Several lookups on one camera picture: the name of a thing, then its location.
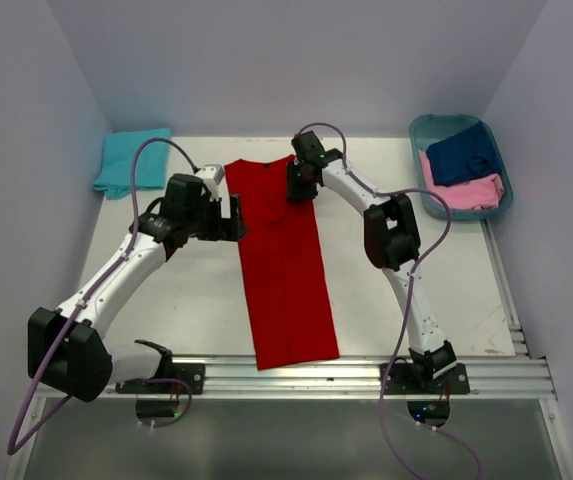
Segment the red t shirt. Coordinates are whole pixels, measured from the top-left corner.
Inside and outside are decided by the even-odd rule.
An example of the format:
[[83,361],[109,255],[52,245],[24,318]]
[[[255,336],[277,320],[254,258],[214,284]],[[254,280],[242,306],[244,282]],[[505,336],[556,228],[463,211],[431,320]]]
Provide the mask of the red t shirt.
[[225,166],[247,228],[238,251],[260,370],[339,357],[314,205],[287,200],[293,160]]

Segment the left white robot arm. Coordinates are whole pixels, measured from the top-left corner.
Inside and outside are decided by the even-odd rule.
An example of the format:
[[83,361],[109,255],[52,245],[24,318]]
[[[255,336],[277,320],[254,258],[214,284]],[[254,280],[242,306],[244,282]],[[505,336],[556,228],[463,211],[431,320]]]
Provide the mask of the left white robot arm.
[[189,240],[243,238],[238,195],[230,197],[229,216],[222,214],[224,177],[220,165],[172,175],[164,195],[137,213],[117,251],[85,285],[57,308],[31,315],[28,374],[34,381],[84,402],[111,384],[141,382],[155,393],[171,386],[169,349],[146,340],[109,348],[104,338],[137,289]]

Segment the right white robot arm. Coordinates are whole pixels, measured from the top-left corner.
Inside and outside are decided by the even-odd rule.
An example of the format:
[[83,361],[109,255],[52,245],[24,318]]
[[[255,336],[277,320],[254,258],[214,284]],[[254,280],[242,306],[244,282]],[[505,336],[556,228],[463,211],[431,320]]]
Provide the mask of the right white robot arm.
[[427,254],[408,194],[384,192],[352,166],[342,149],[326,149],[312,127],[294,135],[295,159],[287,166],[290,203],[314,199],[325,187],[352,206],[363,221],[363,246],[370,263],[389,282],[403,310],[401,333],[408,336],[411,379],[417,389],[434,392],[447,380],[457,359],[422,286],[419,266]]

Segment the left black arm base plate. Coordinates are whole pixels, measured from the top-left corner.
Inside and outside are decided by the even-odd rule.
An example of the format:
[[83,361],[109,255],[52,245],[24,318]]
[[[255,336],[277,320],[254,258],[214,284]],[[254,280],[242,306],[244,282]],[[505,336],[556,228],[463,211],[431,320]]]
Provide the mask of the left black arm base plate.
[[206,366],[204,363],[174,363],[158,369],[154,379],[164,379],[164,382],[151,382],[150,379],[130,380],[116,384],[115,390],[119,394],[144,394],[144,395],[175,395],[186,393],[187,389],[168,379],[181,380],[188,385],[194,395],[200,395],[205,382]]

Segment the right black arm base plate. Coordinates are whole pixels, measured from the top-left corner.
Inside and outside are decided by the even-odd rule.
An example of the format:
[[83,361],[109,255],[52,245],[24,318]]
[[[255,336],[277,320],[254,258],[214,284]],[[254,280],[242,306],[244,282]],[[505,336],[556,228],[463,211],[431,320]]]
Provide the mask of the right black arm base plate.
[[397,358],[386,374],[387,363],[379,365],[380,379],[385,383],[385,395],[467,395],[471,392],[468,374],[463,363],[433,380],[421,380],[406,359]]

